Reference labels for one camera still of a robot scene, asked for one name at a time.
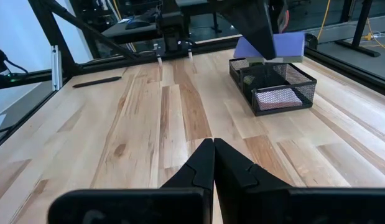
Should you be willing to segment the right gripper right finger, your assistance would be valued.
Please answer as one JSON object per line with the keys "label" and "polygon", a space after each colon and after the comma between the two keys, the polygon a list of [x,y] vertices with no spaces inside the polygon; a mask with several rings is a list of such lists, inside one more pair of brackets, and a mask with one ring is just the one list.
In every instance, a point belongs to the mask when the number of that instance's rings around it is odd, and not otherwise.
{"label": "right gripper right finger", "polygon": [[293,187],[216,138],[224,224],[385,224],[385,188]]}

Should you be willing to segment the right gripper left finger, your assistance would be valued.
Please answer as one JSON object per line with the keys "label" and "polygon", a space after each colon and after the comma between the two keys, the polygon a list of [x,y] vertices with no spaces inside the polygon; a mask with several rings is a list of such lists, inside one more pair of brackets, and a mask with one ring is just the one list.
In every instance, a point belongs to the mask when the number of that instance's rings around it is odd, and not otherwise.
{"label": "right gripper left finger", "polygon": [[212,224],[215,145],[204,139],[158,189],[81,189],[51,204],[48,224]]}

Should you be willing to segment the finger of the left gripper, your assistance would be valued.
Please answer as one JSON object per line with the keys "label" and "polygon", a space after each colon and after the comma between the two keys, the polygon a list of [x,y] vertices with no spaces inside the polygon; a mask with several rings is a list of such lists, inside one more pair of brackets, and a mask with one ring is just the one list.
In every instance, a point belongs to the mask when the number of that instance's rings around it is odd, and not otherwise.
{"label": "finger of the left gripper", "polygon": [[223,0],[221,15],[265,59],[276,56],[268,0]]}
{"label": "finger of the left gripper", "polygon": [[286,10],[286,0],[269,0],[269,15],[273,33],[282,32]]}

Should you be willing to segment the purple sticky note pad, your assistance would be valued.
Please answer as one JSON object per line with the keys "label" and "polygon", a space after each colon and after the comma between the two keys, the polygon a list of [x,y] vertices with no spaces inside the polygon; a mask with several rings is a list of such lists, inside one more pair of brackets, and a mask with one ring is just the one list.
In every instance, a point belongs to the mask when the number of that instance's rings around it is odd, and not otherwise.
{"label": "purple sticky note pad", "polygon": [[234,58],[245,58],[249,63],[301,63],[304,58],[305,34],[287,32],[274,35],[276,57],[266,60],[244,37],[240,37]]}

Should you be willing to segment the white paper note stack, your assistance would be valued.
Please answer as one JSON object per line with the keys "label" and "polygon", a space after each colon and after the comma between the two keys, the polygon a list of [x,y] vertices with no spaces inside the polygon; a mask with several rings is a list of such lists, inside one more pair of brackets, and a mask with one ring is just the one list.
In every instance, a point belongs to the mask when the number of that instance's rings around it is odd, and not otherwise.
{"label": "white paper note stack", "polygon": [[291,88],[255,93],[255,98],[261,111],[303,105]]}

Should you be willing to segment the black pen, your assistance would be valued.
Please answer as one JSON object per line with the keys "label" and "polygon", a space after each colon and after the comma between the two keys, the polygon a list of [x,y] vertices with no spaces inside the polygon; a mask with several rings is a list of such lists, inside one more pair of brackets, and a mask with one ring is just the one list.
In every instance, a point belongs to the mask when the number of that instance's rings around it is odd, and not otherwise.
{"label": "black pen", "polygon": [[81,87],[85,87],[85,86],[98,85],[101,83],[115,82],[117,80],[120,80],[121,78],[122,77],[110,77],[110,78],[104,78],[104,79],[94,80],[94,81],[90,81],[90,82],[79,83],[79,84],[73,85],[73,88],[81,88]]}

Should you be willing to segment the black mesh desk organizer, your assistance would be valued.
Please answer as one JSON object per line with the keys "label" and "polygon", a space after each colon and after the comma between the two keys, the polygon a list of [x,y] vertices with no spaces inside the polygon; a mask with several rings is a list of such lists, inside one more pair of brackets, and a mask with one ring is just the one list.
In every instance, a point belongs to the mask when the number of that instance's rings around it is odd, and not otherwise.
{"label": "black mesh desk organizer", "polygon": [[[255,116],[310,108],[317,80],[291,63],[250,64],[245,58],[229,60],[229,73],[243,94]],[[255,77],[250,85],[243,83],[243,77]],[[255,93],[291,88],[302,101],[302,106],[261,111]]]}

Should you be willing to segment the grey side desk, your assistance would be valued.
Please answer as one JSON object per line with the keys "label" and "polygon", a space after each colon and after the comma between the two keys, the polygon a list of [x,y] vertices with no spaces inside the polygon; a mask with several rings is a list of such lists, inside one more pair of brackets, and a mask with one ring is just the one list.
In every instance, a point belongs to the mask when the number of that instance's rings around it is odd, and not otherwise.
{"label": "grey side desk", "polygon": [[183,22],[189,29],[190,18],[201,14],[211,14],[213,16],[213,26],[211,27],[217,34],[222,33],[219,29],[217,13],[208,0],[175,0],[183,14]]}

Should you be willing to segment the brown top standing desk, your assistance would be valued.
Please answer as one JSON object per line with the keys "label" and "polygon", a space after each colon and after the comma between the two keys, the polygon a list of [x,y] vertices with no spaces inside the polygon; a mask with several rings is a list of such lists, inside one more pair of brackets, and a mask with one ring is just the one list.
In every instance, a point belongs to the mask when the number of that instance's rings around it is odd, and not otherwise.
{"label": "brown top standing desk", "polygon": [[[341,13],[341,22],[348,22],[353,14],[353,8],[356,0],[344,0],[343,10]],[[351,43],[344,40],[336,40],[335,43],[342,47],[357,51],[370,57],[379,57],[381,54],[373,50],[360,46],[363,31],[366,25],[367,18],[371,9],[373,0],[363,0],[361,12],[357,21],[355,34]]]}

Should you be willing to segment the black computer mouse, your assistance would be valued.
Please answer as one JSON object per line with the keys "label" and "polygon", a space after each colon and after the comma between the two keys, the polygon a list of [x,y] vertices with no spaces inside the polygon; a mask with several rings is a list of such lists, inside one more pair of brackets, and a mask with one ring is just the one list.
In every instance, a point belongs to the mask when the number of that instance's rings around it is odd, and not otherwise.
{"label": "black computer mouse", "polygon": [[126,22],[126,30],[150,26],[150,22],[144,19],[132,18]]}

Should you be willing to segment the silver aluminium extrusion piece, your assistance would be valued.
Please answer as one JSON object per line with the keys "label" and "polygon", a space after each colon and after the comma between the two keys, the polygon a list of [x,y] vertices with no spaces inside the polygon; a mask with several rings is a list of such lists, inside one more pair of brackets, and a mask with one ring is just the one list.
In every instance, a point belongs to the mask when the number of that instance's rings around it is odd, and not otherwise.
{"label": "silver aluminium extrusion piece", "polygon": [[63,87],[62,54],[57,45],[51,48],[52,90],[59,91]]}

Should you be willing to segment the black frame clamp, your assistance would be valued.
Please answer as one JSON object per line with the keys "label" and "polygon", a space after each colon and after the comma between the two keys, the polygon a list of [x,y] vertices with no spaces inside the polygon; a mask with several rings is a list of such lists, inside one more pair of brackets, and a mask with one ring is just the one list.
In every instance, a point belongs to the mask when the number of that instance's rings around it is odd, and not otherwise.
{"label": "black frame clamp", "polygon": [[318,39],[315,35],[306,33],[305,34],[305,48],[317,50]]}

